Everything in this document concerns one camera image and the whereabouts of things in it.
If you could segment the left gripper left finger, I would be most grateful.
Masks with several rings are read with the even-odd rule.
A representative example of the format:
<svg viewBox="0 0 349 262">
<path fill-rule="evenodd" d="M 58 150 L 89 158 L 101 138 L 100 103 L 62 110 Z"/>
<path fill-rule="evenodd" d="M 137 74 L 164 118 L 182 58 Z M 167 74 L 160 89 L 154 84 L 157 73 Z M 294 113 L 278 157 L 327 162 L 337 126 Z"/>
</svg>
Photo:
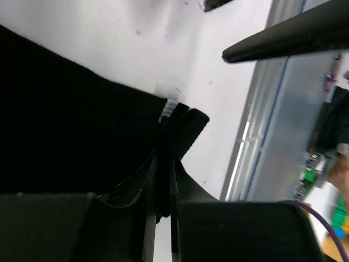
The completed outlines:
<svg viewBox="0 0 349 262">
<path fill-rule="evenodd" d="M 109 201 L 94 193 L 1 195 L 1 261 L 152 261 L 157 157 Z"/>
</svg>

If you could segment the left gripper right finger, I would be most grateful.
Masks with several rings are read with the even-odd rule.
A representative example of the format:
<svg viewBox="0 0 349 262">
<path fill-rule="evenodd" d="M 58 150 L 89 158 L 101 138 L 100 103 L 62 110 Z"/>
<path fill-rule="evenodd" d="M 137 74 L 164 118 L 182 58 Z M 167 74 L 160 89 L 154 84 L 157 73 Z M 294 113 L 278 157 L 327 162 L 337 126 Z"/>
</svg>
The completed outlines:
<svg viewBox="0 0 349 262">
<path fill-rule="evenodd" d="M 173 261 L 323 261 L 305 212 L 287 202 L 221 202 L 174 159 Z"/>
</svg>

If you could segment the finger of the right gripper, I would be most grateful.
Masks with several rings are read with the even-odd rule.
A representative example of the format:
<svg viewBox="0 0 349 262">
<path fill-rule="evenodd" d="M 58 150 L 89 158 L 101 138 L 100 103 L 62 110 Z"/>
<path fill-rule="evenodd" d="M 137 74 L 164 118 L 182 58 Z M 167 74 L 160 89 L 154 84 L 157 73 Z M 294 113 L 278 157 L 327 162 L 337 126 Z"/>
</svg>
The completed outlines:
<svg viewBox="0 0 349 262">
<path fill-rule="evenodd" d="M 348 49 L 348 1 L 328 1 L 251 35 L 222 52 L 239 63 Z"/>
</svg>

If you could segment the black sock white stripes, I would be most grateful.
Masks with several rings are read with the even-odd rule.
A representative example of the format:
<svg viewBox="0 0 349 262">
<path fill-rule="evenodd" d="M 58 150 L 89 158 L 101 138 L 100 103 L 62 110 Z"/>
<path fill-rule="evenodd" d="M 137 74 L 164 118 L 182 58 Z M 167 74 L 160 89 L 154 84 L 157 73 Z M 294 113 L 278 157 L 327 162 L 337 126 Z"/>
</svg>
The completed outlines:
<svg viewBox="0 0 349 262">
<path fill-rule="evenodd" d="M 167 161 L 208 122 L 1 28 L 2 193 L 94 192 L 115 204 L 117 187 L 157 153 L 157 209 L 167 217 Z"/>
</svg>

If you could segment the person in dark clothes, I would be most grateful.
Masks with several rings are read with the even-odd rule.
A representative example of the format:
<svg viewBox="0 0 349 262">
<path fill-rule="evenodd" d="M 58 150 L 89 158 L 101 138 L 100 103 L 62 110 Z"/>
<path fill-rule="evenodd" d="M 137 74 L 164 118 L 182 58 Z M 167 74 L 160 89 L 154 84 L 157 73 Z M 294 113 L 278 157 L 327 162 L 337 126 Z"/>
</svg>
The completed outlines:
<svg viewBox="0 0 349 262">
<path fill-rule="evenodd" d="M 336 86 L 330 102 L 326 102 L 313 134 L 311 151 L 325 158 L 323 171 L 315 181 L 321 188 L 340 156 L 348 157 L 348 90 Z"/>
</svg>

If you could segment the aluminium frame rail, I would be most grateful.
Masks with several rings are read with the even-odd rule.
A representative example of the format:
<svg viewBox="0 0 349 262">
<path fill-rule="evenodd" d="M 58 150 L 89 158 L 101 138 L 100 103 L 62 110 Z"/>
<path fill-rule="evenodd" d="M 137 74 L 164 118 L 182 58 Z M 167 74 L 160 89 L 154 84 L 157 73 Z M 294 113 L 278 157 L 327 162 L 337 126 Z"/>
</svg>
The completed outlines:
<svg viewBox="0 0 349 262">
<path fill-rule="evenodd" d="M 225 201 L 278 201 L 298 185 L 336 53 L 258 61 L 221 191 Z"/>
</svg>

